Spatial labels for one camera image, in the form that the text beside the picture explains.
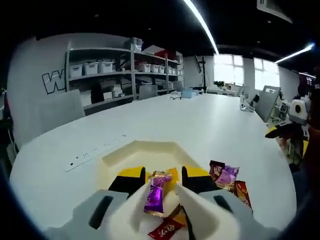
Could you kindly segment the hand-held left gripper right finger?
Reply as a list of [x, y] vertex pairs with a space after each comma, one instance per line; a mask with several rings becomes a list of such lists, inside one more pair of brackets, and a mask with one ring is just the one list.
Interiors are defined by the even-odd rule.
[[191, 240], [274, 240], [278, 231], [255, 220], [251, 208], [208, 176], [182, 168], [181, 203]]

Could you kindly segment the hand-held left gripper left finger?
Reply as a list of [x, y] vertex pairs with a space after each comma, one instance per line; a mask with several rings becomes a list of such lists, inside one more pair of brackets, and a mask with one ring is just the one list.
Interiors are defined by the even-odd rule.
[[118, 173], [109, 189], [100, 189], [73, 209], [72, 219], [59, 228], [50, 227], [48, 240], [106, 240], [106, 224], [130, 196], [146, 182], [146, 168], [126, 168]]

